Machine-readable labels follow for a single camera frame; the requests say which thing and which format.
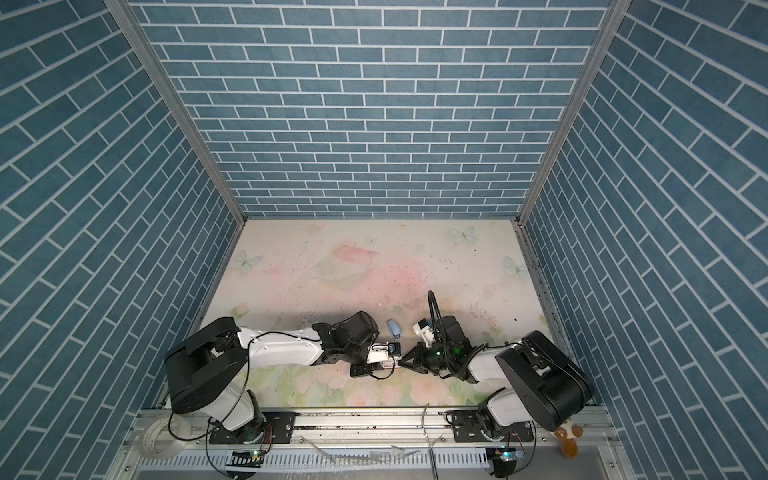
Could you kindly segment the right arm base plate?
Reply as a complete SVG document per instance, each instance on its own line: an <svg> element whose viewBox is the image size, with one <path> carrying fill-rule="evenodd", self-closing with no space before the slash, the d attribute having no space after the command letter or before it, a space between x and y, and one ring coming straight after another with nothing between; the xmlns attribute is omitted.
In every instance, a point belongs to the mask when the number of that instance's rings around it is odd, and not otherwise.
<svg viewBox="0 0 768 480"><path fill-rule="evenodd" d="M444 414L454 441L457 443L479 442L532 442L533 425L529 421L501 425L484 410L449 410Z"/></svg>

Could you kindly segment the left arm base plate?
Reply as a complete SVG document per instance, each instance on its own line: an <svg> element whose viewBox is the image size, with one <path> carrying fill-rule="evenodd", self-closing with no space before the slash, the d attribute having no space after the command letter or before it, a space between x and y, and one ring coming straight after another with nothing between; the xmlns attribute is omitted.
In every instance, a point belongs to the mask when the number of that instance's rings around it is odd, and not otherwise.
<svg viewBox="0 0 768 480"><path fill-rule="evenodd" d="M244 426L229 431L216 426L208 437L213 445L269 445L289 444L297 414L293 411L266 411Z"/></svg>

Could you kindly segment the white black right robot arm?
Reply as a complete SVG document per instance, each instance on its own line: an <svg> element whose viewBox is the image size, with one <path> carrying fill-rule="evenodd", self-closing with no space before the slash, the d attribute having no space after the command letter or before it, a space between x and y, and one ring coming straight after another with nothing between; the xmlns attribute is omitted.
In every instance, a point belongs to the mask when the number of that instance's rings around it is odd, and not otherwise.
<svg viewBox="0 0 768 480"><path fill-rule="evenodd" d="M453 316L422 320L422 336L400 366L419 374L479 385L505 380L469 414L469 426L491 439L525 423L554 432L593 398L586 374L546 335L534 330L503 346L474 346Z"/></svg>

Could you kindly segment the red white staple box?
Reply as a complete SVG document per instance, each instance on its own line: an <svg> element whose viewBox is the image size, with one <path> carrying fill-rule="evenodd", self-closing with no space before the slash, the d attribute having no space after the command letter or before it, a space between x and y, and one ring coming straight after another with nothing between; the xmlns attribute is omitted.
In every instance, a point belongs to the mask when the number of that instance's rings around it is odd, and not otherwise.
<svg viewBox="0 0 768 480"><path fill-rule="evenodd" d="M380 360L377 365L381 369L391 369L393 366L397 365L397 360L393 357L387 357L382 360Z"/></svg>

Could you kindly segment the light blue stapler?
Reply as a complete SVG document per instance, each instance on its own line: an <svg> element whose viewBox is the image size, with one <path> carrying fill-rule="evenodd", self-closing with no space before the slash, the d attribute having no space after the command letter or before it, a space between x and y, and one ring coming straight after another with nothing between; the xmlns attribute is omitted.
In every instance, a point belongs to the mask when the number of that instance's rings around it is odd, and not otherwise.
<svg viewBox="0 0 768 480"><path fill-rule="evenodd" d="M389 319L387 321L388 329L394 339L400 339L402 336L402 330L398 323L394 319Z"/></svg>

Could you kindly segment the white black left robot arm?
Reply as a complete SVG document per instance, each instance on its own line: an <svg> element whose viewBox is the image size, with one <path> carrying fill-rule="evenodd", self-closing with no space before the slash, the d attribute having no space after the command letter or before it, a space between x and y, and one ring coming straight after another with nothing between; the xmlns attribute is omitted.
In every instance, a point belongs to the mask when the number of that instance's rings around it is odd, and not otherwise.
<svg viewBox="0 0 768 480"><path fill-rule="evenodd" d="M172 414L201 412L211 438L235 444L263 442L272 434L256 394L237 386L240 373L279 365L316 366L344 361L353 378L396 365L400 345L380 342L379 328L359 311L337 322L295 331L261 331L220 317L172 347L164 364Z"/></svg>

